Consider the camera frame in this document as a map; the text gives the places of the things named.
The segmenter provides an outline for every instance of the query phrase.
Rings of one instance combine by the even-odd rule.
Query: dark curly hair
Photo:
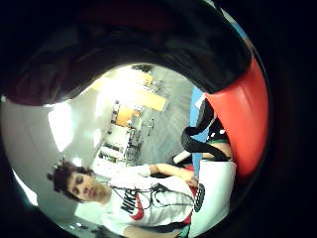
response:
[[[48,180],[53,182],[53,189],[57,192],[61,192],[66,197],[78,202],[82,202],[67,190],[67,182],[72,173],[81,173],[89,176],[93,176],[93,170],[85,167],[78,167],[71,162],[67,162],[64,158],[59,161],[59,164],[54,166],[53,173],[47,174]]]

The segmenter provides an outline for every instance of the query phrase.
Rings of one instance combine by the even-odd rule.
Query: white t-shirt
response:
[[[109,202],[102,206],[102,221],[108,229],[123,235],[124,229],[129,225],[167,225],[181,222],[190,214],[190,197],[193,198],[193,195],[187,183],[176,176],[143,177],[150,174],[149,166],[135,167],[109,181],[109,184],[117,188],[113,187]],[[158,184],[172,191],[149,191],[149,188]]]

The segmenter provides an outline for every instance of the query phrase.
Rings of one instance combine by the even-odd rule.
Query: floor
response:
[[[156,94],[167,99],[163,111],[146,108],[142,112],[144,125],[139,157],[130,166],[172,163],[172,157],[183,151],[180,144],[182,130],[189,125],[189,106],[193,84],[184,76],[163,67],[151,70]]]

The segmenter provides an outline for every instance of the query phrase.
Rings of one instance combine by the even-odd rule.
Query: man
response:
[[[226,140],[210,140],[208,144],[232,157]],[[168,177],[151,177],[158,173]],[[156,233],[142,227],[188,224],[197,187],[193,171],[167,164],[126,168],[104,184],[94,178],[92,170],[61,160],[48,179],[53,181],[55,191],[69,198],[100,203],[103,225],[132,238],[175,237],[178,232]]]

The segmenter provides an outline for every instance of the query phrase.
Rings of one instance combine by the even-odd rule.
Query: person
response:
[[[209,140],[208,144],[232,157],[227,141]],[[204,159],[212,158],[203,154]],[[152,177],[156,174],[166,178]],[[190,223],[195,189],[193,170],[168,164],[142,165],[123,170],[108,183],[94,178],[93,171],[77,167],[65,159],[60,161],[48,179],[55,191],[79,202],[98,202],[102,222],[114,233],[125,237],[176,237],[179,230],[157,233],[147,227],[181,222]]]

